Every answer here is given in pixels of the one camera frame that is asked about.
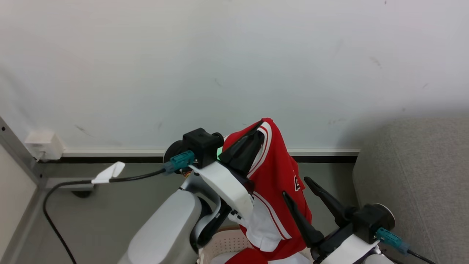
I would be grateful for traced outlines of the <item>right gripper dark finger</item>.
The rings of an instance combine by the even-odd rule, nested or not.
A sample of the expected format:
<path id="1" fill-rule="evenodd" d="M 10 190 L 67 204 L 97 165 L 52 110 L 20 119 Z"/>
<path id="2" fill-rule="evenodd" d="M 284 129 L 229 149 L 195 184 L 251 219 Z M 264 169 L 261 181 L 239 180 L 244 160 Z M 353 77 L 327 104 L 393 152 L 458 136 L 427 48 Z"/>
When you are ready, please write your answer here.
<path id="1" fill-rule="evenodd" d="M 323 242 L 324 235 L 315 229 L 307 219 L 300 213 L 296 202 L 290 197 L 290 195 L 283 191 L 282 193 L 285 204 L 295 221 L 295 224 L 303 238 L 303 241 L 308 248 L 316 248 Z"/>
<path id="2" fill-rule="evenodd" d="M 350 222 L 350 207 L 342 205 L 333 195 L 327 192 L 310 177 L 304 177 L 304 182 L 313 194 L 321 199 L 323 204 L 333 215 L 334 221 L 338 227 L 346 226 Z"/>

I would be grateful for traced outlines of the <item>red white sports jersey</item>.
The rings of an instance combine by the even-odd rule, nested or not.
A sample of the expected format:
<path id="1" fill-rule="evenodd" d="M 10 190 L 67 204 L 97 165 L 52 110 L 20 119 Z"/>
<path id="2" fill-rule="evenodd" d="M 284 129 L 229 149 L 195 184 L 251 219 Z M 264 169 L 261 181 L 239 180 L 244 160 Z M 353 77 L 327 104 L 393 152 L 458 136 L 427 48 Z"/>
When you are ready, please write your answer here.
<path id="1" fill-rule="evenodd" d="M 248 174 L 254 183 L 253 213 L 248 220 L 229 220 L 239 224 L 241 231 L 256 251 L 267 260 L 280 260 L 300 253 L 305 242 L 286 206 L 286 191 L 299 206 L 301 214 L 311 223 L 312 215 L 303 194 L 296 161 L 288 154 L 279 128 L 270 118 L 262 119 L 258 129 L 264 135 L 263 145 Z"/>

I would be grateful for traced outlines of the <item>white clothing piece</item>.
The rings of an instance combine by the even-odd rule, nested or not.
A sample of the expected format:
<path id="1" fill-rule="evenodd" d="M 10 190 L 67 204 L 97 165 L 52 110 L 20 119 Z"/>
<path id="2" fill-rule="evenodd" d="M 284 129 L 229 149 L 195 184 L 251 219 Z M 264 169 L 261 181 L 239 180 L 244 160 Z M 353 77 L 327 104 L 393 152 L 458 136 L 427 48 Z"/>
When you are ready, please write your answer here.
<path id="1" fill-rule="evenodd" d="M 311 264 L 311 261 L 300 253 L 280 260 L 267 260 L 258 251 L 246 248 L 240 252 L 220 254 L 208 264 Z"/>

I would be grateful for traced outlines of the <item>white wall outlet box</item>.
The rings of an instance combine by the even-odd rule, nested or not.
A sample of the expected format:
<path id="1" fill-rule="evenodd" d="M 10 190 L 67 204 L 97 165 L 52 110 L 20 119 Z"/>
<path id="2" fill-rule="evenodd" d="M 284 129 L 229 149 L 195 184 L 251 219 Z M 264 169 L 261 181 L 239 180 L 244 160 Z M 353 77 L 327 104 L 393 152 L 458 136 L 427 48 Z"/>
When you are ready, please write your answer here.
<path id="1" fill-rule="evenodd" d="M 25 147 L 37 162 L 59 160 L 64 152 L 63 142 L 51 131 L 31 132 L 25 139 Z"/>

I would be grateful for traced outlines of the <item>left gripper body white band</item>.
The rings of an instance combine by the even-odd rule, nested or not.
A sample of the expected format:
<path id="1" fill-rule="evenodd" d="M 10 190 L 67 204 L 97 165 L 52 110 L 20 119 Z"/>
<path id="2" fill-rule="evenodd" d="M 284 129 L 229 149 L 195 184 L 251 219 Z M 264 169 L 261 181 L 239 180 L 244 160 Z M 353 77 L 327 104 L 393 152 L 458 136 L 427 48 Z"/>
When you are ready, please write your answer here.
<path id="1" fill-rule="evenodd" d="M 242 221 L 248 220 L 253 213 L 253 201 L 246 187 L 218 161 L 204 167 L 189 166 L 192 173 L 189 176 L 189 192 L 195 197 L 201 195 L 214 205 L 213 215 L 221 214 L 222 205 L 228 212 L 235 211 L 235 217 Z"/>

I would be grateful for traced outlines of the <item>grey metal frame panel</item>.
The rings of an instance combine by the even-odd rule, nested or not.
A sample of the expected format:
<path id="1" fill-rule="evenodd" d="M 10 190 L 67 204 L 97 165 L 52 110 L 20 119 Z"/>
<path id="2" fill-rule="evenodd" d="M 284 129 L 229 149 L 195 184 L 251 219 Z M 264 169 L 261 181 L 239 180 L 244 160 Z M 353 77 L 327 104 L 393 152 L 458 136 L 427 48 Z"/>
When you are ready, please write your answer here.
<path id="1" fill-rule="evenodd" d="M 90 180 L 89 177 L 47 177 L 42 174 L 43 163 L 37 163 L 30 152 L 25 148 L 22 142 L 11 130 L 9 125 L 0 116 L 0 146 L 13 159 L 14 164 L 18 165 L 22 172 L 30 179 L 35 190 L 29 199 L 18 226 L 16 227 L 12 239 L 10 240 L 0 264 L 16 264 L 19 254 L 22 251 L 25 241 L 31 231 L 31 228 L 42 212 L 42 202 L 45 194 L 56 184 L 62 182 L 74 182 L 81 180 Z"/>

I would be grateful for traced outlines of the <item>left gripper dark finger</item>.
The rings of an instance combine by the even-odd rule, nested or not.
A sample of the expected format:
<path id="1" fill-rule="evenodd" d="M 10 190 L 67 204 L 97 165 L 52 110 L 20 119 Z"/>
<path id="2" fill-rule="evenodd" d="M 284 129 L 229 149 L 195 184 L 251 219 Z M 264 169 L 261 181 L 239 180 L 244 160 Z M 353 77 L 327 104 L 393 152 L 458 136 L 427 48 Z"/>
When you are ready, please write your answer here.
<path id="1" fill-rule="evenodd" d="M 248 177 L 251 166 L 264 142 L 259 130 L 251 130 L 219 155 L 219 161 L 242 177 Z"/>

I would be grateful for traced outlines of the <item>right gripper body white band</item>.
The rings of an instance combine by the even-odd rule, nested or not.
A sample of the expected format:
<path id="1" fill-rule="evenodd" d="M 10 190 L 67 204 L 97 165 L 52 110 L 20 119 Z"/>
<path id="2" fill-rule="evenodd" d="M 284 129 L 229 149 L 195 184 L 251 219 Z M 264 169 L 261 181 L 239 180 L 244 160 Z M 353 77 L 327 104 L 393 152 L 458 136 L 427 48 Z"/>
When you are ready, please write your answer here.
<path id="1" fill-rule="evenodd" d="M 368 244 L 355 236 L 351 222 L 335 226 L 329 233 L 317 229 L 324 239 L 318 247 L 310 248 L 311 264 L 381 264 L 378 241 Z"/>

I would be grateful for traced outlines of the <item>grey fabric sofa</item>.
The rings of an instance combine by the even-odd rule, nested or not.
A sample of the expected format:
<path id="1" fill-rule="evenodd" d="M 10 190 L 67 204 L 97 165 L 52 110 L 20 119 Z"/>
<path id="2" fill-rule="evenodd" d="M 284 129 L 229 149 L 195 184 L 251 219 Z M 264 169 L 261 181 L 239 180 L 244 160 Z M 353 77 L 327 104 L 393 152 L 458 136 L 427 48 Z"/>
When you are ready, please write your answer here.
<path id="1" fill-rule="evenodd" d="M 360 205 L 393 213 L 393 233 L 437 264 L 469 264 L 469 117 L 390 122 L 353 169 Z"/>

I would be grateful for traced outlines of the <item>white perforated laundry basket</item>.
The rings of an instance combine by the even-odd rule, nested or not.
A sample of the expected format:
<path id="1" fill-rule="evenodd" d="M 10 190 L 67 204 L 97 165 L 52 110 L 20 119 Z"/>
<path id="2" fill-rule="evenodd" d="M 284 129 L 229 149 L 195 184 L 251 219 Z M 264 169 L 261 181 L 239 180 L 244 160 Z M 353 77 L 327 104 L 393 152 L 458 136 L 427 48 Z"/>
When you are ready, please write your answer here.
<path id="1" fill-rule="evenodd" d="M 198 251 L 197 264 L 210 264 L 212 259 L 224 253 L 238 253 L 253 248 L 241 229 L 226 227 L 213 235 L 212 239 Z"/>

